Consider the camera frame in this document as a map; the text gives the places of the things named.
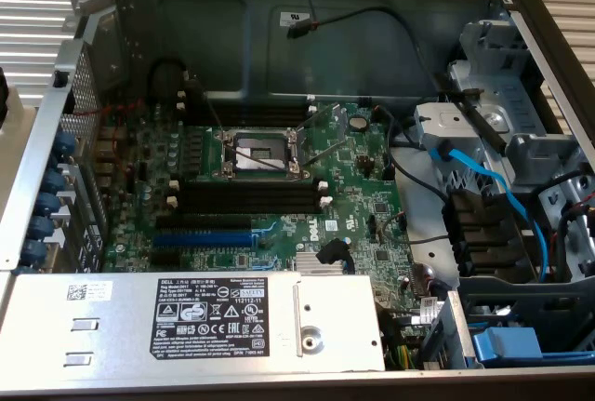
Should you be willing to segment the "grey metal disk bay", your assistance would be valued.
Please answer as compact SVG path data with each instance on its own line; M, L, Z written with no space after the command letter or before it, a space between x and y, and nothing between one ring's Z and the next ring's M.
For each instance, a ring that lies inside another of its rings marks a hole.
M510 126L505 154L488 143L464 153L443 140L428 150L448 195L466 189L504 195L535 239L529 283L570 283L595 276L595 158L573 132L548 123L542 71L512 21L478 20L459 38L462 58L447 68L452 94L483 93L471 103L501 109Z

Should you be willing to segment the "long black expansion slot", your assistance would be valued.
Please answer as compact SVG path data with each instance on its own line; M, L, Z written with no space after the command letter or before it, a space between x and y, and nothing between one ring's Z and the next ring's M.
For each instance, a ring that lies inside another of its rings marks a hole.
M252 221L241 215L173 214L156 218L155 229L160 231L250 231Z

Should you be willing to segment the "green Dell motherboard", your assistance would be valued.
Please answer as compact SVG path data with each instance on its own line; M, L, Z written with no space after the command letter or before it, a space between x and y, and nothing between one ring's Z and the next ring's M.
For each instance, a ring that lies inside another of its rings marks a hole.
M191 102L187 93L174 101L150 100L116 110L104 119L97 143L99 188L107 209L108 233L100 270L106 274L297 272L298 252L314 252L334 238L350 247L353 267L342 262L342 275L362 275L371 282L385 368L421 368L419 349L441 307L443 283L415 261L417 247L435 248L442 234L414 236L412 215L396 185L398 167L390 157L398 125L378 108L335 103L347 110L346 143L317 163L304 167L318 177L323 209L317 214L241 215L250 231L160 231L155 221L177 212L169 182L226 180L220 175L221 145L213 127L187 126L174 106ZM350 131L349 119L368 120L365 132ZM306 158L337 142L332 114L306 129ZM159 234L249 232L251 247L154 247ZM177 250L180 266L155 267L155 249Z

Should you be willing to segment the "black finned shroud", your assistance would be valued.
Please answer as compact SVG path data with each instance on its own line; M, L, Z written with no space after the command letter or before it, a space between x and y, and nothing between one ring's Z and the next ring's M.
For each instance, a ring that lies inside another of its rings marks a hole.
M512 284L535 282L536 241L504 195L466 189L449 194L443 221L459 275L492 276Z

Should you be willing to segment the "open grey PC case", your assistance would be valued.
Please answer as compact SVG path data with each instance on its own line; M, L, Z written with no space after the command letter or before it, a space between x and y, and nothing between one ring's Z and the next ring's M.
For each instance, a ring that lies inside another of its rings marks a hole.
M478 20L512 21L544 77L548 123L573 132L595 158L595 88L540 0L71 0L74 17L43 72L27 91L0 62L0 314L16 277L106 274L100 270L109 230L97 143L106 116L150 100L174 101L206 91L313 94L315 103L353 103L385 111L398 125L390 157L412 215L414 236L442 234L414 259L443 283L443 301L461 279L443 221L449 195L414 112L443 102L447 68L462 58L459 38ZM59 131L77 139L57 163ZM25 266L20 253L47 167L60 167L66 188L48 218L55 231L46 262ZM336 380L269 381L182 387L0 393L2 398L117 398L170 395L231 401L595 401L595 370L575 368L384 368Z

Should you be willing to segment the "silver drive bracket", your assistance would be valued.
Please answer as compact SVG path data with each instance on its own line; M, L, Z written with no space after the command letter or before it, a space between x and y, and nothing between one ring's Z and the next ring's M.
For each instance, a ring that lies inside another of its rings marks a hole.
M509 140L510 126L499 107L475 105L475 110L495 133L503 140ZM437 148L443 140L450 140L455 148L467 154L487 144L478 129L451 102L420 104L415 109L414 118L419 141L427 150Z

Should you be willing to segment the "blue expansion slot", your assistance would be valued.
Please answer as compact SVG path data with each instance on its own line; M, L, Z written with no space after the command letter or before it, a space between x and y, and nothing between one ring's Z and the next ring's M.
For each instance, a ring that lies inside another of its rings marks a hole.
M211 232L159 234L152 240L154 247L251 247L249 232Z

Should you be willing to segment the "blue card retention clip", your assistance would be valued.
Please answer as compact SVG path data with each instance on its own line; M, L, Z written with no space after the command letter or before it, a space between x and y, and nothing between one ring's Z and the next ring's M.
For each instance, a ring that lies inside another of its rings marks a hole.
M43 216L32 216L27 228L26 238L42 241L51 237L55 231L52 219Z
M47 167L40 186L40 191L49 194L62 192L66 188L66 178L60 167Z
M20 253L20 262L25 266L41 267L46 262L46 244L32 239L26 239Z
M76 150L77 139L69 132L59 131L56 133L51 147L52 157L57 163L66 161Z
M52 193L39 192L36 196L33 214L35 216L49 217L53 213L60 211L60 199Z

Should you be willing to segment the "short black expansion slot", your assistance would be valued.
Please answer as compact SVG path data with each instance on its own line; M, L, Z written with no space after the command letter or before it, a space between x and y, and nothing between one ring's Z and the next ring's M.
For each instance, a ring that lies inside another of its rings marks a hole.
M174 267L180 266L181 253L177 250L155 249L151 252L149 263L155 267Z

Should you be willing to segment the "RAM slot white clips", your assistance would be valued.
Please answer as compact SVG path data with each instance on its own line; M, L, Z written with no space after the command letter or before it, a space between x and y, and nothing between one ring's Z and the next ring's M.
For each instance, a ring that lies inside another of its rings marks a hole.
M255 188L255 187L248 187L248 188L206 188L206 189L197 189L197 190L180 190L179 183L175 185L173 181L169 182L169 186L167 190L171 194L188 194L191 192L198 192L203 194L227 194L227 193L237 193L237 194L281 194L281 195L306 195L306 196L319 196L321 194L325 194L325 190L320 191L317 187L314 188L306 188L305 186L298 186L294 188Z
M177 212L188 214L317 214L323 211L316 197L192 195L178 196L177 202Z
M223 126L229 127L296 127L308 118L307 103L218 103L213 104ZM188 126L214 126L216 119L206 103L190 106L178 103L174 115Z
M247 91L206 91L205 97L212 101L243 102L254 104L313 104L320 99L313 94L263 93L249 94Z

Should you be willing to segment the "metal socket cover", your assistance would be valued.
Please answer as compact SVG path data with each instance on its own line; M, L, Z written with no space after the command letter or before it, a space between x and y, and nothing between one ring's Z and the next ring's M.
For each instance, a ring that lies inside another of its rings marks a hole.
M304 142L307 139L306 129L313 126L315 122L322 120L328 114L332 114L333 119L337 122L337 142L346 140L348 128L347 110L339 104L328 105L322 110L317 110L296 128L297 159L300 165L309 159L306 158L304 147Z

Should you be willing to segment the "black SATA plug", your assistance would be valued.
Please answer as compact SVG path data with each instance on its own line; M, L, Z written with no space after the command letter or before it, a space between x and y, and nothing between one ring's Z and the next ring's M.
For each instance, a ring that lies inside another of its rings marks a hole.
M333 264L344 261L347 267L353 267L354 261L350 254L350 247L339 238L334 238L316 253L317 260L322 264Z

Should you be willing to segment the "CPU socket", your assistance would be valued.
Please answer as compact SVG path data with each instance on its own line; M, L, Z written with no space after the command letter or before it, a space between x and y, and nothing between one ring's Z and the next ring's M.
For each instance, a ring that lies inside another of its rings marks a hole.
M301 165L294 128L230 128L215 138L221 145L220 175L237 181L302 181L311 174Z

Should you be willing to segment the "metal locking lever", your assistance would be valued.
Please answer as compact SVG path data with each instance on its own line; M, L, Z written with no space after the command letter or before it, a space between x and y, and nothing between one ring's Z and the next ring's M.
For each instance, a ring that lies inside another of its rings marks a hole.
M221 140L223 140L224 139L224 136L225 136L225 130L224 130L223 125L222 125L222 123L220 121L220 118L218 116L218 113L215 110L215 107L214 107L213 103L208 98L208 95L207 95L206 92L204 92L204 98L205 98L205 102L206 102L206 104L207 104L207 106L209 108L209 111L210 111L210 113L211 113L214 121L216 122L217 127L219 128L219 138Z
M331 146L329 146L328 148L326 148L325 150L321 151L320 153L316 154L315 156L309 158L306 162L304 162L301 166L302 167L308 167L310 165L313 165L315 163L317 163L318 161L326 158L328 155L332 154L334 151L336 151L338 148L340 148L341 146L343 146L345 144L345 140L343 141L339 141Z

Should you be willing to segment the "silver finned heatsink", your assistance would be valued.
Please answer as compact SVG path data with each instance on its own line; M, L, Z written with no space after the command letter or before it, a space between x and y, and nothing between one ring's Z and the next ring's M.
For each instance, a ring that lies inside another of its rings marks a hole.
M296 271L302 275L342 275L341 261L321 263L314 252L298 252L295 257Z

